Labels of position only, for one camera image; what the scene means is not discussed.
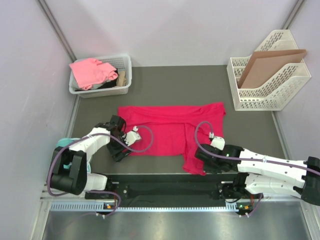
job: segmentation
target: wall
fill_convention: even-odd
[[[297,160],[320,158],[319,9],[320,1],[306,1],[290,28],[299,48],[308,51],[304,61],[312,78],[277,114],[291,156]]]
[[[46,0],[77,58],[133,66],[224,65],[280,29],[295,0]]]
[[[22,240],[74,97],[69,58],[35,0],[2,2],[0,32],[0,239]]]

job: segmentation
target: pink cloth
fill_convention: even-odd
[[[107,80],[115,80],[118,74],[110,63],[103,63],[94,58],[71,63],[73,75],[79,88],[89,90],[94,84],[102,84]]]
[[[204,163],[195,158],[197,144],[195,130],[202,121],[208,121],[213,126],[215,136],[223,137],[223,118],[225,108],[222,102],[204,106],[122,106],[118,115],[125,119],[126,132],[134,126],[148,126],[154,136],[153,145],[143,153],[132,155],[176,156],[183,155],[183,169],[191,174],[205,175]],[[136,142],[133,148],[142,150],[150,143],[150,133],[144,128],[139,129],[142,140]],[[203,124],[199,128],[198,139],[202,144],[210,144],[210,127]]]

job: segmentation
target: brown folder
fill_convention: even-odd
[[[244,88],[243,83],[245,82],[245,79],[247,78],[252,66],[254,65],[254,63],[257,59],[265,59],[265,58],[273,58],[273,57],[289,56],[289,55],[297,55],[297,54],[306,55],[307,53],[306,53],[305,49],[281,50],[281,51],[255,51],[251,55],[247,65],[245,66],[245,69],[244,69],[244,71],[238,81],[238,87]]]
[[[286,64],[297,64],[306,56],[307,52],[275,56],[266,58],[257,58],[246,76],[241,88],[256,89],[268,81],[275,73],[277,73]]]

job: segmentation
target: white plastic basket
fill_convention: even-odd
[[[114,56],[98,56],[93,57],[94,59],[98,59],[103,63],[109,63],[114,66],[118,71],[125,71],[126,85],[125,86],[115,86],[111,88],[103,88],[103,89],[95,89],[95,90],[83,90],[76,91],[75,88],[72,87],[72,82],[76,81],[73,72],[70,74],[69,81],[69,91],[71,94],[78,94],[82,98],[96,98],[96,97],[104,97],[111,95],[120,95],[128,93],[129,87],[132,82],[132,64],[130,56],[127,54],[120,54]]]
[[[298,49],[289,30],[275,30],[262,42],[256,51]],[[283,66],[267,82],[258,88],[238,88],[237,82],[250,56],[231,57],[227,73],[234,109],[237,111],[280,111],[311,78],[302,60]]]

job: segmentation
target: gray floor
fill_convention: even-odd
[[[100,122],[117,114],[119,106],[204,105],[224,102],[224,137],[227,143],[283,158],[270,112],[235,111],[226,66],[175,66],[133,68],[132,86],[126,95],[81,99],[73,137],[82,137]],[[183,173],[183,158],[129,156],[115,163],[103,147],[91,168],[96,173]],[[81,212],[51,212],[49,221],[61,231]],[[299,202],[263,202],[248,218],[222,212],[118,212],[102,220],[86,216],[54,235],[48,227],[44,240],[309,240]]]
[[[119,106],[205,105],[223,102],[226,143],[283,158],[271,112],[235,111],[226,66],[134,67],[128,94],[81,99],[73,137],[108,122]],[[91,169],[104,174],[184,173],[182,156],[129,156],[115,163],[106,147],[93,157]]]
[[[250,218],[229,212],[118,212],[66,225],[82,212],[52,212],[43,240],[311,240],[299,202],[264,202]]]

